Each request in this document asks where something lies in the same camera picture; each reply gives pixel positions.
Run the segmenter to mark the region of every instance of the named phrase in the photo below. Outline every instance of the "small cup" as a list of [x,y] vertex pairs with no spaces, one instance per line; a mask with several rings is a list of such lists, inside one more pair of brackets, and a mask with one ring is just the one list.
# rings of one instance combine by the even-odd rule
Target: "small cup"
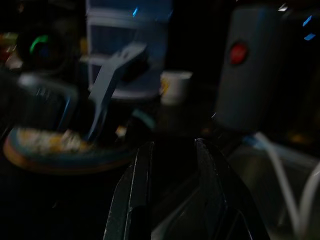
[[164,105],[179,105],[188,94],[192,72],[164,71],[161,74],[161,103]]

